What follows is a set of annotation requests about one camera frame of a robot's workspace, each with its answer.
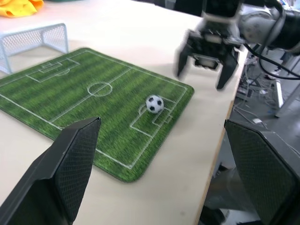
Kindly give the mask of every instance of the soccer field mat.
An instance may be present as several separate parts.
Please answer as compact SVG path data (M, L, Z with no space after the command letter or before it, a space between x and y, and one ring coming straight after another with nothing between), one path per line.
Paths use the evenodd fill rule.
M99 116L94 165L132 182L140 178L194 89L82 48L0 80L0 109L55 139L75 121ZM160 96L158 114L145 100Z

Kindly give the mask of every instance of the soccer ball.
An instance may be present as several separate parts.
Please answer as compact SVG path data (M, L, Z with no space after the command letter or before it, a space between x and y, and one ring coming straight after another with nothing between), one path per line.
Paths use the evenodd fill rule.
M146 99L146 106L150 113L157 114L164 109L164 101L159 96L151 95Z

